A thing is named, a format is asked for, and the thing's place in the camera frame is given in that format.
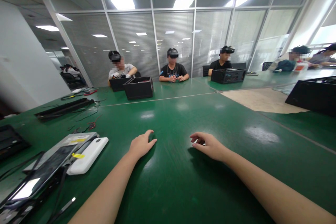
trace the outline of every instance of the black case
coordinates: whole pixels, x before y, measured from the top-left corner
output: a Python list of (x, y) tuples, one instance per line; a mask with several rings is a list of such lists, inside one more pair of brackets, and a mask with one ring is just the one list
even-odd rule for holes
[(285, 103), (336, 116), (336, 76), (299, 80)]
[(129, 81), (130, 78), (119, 78), (119, 79), (111, 79), (110, 84), (113, 92), (124, 90), (124, 84)]
[(212, 70), (211, 81), (220, 84), (242, 82), (245, 78), (246, 69), (218, 69)]
[(128, 100), (153, 97), (152, 77), (132, 78), (124, 84)]

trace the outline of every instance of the black t-shirt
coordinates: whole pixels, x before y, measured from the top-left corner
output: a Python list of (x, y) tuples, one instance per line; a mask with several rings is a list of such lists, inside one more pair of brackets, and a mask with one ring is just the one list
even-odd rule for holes
[(210, 64), (210, 69), (213, 69), (213, 70), (224, 69), (224, 68), (232, 68), (230, 61), (225, 61), (222, 66), (219, 63), (219, 59)]
[(175, 75), (175, 77), (179, 77), (180, 75), (184, 76), (187, 74), (186, 69), (182, 64), (176, 63), (175, 68), (171, 70), (167, 65), (165, 65), (163, 68), (161, 68), (160, 76), (163, 77), (170, 77), (172, 75)]

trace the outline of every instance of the white glove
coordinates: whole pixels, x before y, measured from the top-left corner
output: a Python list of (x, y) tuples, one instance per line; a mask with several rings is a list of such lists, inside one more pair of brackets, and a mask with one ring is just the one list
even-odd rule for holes
[(112, 74), (112, 77), (114, 78), (121, 78), (121, 74), (118, 72), (115, 72), (114, 74)]

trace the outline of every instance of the black chair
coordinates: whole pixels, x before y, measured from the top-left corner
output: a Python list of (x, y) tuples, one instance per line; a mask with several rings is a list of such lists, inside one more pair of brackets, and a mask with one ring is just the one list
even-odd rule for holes
[(209, 76), (210, 65), (203, 66), (203, 77)]
[(264, 62), (262, 65), (262, 70), (263, 71), (266, 71), (271, 65), (272, 65), (273, 61), (272, 62)]
[(246, 62), (245, 63), (231, 63), (231, 66), (233, 68), (246, 69)]
[(70, 73), (61, 73), (61, 76), (63, 80), (68, 84), (69, 88), (81, 88), (85, 85), (83, 82), (79, 79), (76, 79), (72, 74)]

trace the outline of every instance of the white power bank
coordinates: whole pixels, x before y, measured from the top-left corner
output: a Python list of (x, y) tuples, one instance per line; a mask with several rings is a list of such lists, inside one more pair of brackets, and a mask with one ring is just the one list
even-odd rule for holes
[(89, 146), (83, 151), (83, 158), (78, 158), (66, 172), (68, 175), (77, 175), (86, 173), (100, 152), (104, 149), (105, 145), (109, 141), (108, 138), (96, 138), (89, 144)]

